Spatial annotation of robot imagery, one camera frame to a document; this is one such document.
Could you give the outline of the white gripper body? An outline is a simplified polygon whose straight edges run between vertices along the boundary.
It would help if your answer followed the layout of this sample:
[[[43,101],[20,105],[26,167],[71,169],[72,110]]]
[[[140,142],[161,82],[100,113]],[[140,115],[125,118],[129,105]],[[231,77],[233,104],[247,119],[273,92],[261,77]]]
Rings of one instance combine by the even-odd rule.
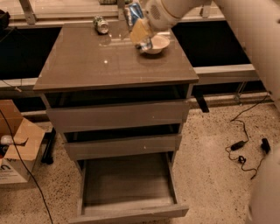
[[[149,0],[145,12],[155,31],[165,31],[187,13],[187,0]]]

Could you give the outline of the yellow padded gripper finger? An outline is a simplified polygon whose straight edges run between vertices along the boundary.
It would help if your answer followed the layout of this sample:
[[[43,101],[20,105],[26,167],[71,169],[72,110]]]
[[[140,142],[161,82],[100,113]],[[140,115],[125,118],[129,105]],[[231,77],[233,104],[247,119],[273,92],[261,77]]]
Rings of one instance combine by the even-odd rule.
[[[147,38],[153,36],[150,22],[147,18],[139,18],[129,34],[129,37],[133,44],[138,45]]]

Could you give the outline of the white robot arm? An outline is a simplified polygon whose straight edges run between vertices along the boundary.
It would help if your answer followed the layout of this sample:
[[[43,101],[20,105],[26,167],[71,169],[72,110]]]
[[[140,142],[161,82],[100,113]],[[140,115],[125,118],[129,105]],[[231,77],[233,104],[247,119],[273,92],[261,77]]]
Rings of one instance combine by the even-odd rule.
[[[245,48],[272,101],[280,110],[279,0],[213,0]],[[134,44],[172,28],[190,10],[207,0],[148,0],[143,18],[132,28]]]

